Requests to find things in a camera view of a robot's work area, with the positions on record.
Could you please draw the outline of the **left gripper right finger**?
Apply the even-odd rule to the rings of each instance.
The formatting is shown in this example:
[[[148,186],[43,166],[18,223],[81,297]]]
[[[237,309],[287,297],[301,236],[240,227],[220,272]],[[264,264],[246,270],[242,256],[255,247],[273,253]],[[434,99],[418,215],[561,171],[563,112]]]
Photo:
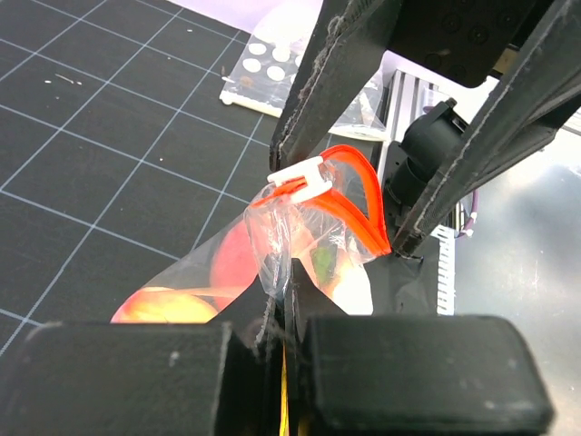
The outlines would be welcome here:
[[[349,316],[300,261],[284,309],[289,435],[544,435],[555,418],[506,319]]]

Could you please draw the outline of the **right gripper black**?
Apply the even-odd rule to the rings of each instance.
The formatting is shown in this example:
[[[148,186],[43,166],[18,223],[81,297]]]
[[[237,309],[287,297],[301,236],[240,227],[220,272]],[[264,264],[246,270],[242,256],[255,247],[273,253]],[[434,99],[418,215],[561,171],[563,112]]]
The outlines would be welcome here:
[[[499,78],[521,48],[392,239],[410,256],[457,201],[556,137],[580,106],[579,47],[577,1],[324,1],[273,132],[270,168],[308,157],[387,48],[467,88]]]

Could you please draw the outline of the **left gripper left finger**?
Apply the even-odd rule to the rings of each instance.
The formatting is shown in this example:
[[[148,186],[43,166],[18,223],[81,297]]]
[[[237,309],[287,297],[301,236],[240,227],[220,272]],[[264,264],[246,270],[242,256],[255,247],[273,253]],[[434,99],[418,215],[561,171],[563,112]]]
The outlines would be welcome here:
[[[52,322],[1,367],[4,435],[275,435],[281,356],[253,283],[206,324]]]

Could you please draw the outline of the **orange toy with leaf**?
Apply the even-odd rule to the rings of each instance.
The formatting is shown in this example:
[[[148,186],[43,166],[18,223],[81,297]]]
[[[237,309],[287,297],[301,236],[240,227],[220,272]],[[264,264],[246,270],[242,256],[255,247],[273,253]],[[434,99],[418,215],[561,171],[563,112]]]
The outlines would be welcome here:
[[[187,290],[146,287],[117,309],[112,323],[206,323],[218,314],[209,302]]]

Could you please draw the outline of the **pink toy peach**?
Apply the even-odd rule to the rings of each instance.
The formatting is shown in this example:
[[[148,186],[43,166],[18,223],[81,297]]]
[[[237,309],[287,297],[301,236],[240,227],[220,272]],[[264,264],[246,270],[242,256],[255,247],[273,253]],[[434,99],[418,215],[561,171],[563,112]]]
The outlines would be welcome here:
[[[215,251],[210,275],[211,286],[246,290],[258,273],[250,236],[244,222],[238,222],[225,234]]]

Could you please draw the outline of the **clear zip bag orange zipper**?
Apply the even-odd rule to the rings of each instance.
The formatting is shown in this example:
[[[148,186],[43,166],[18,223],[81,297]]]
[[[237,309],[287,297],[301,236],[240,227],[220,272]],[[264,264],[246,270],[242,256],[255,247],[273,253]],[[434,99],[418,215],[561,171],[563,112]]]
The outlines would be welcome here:
[[[214,253],[238,222],[250,236],[260,295],[281,299],[291,263],[298,260],[315,287],[343,311],[372,313],[364,265],[391,247],[378,176],[358,149],[334,145],[270,174],[239,216],[142,288],[187,290],[223,312],[251,287],[218,288],[210,282]]]

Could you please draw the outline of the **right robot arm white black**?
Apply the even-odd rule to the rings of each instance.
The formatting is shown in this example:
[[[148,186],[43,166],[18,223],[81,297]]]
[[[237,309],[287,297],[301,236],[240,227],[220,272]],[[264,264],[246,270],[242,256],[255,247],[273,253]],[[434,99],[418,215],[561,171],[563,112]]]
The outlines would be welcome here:
[[[466,87],[497,85],[472,121],[451,101],[404,133],[388,181],[403,207],[392,249],[418,246],[465,195],[551,143],[580,106],[577,1],[326,1],[270,146],[304,160],[391,51]]]

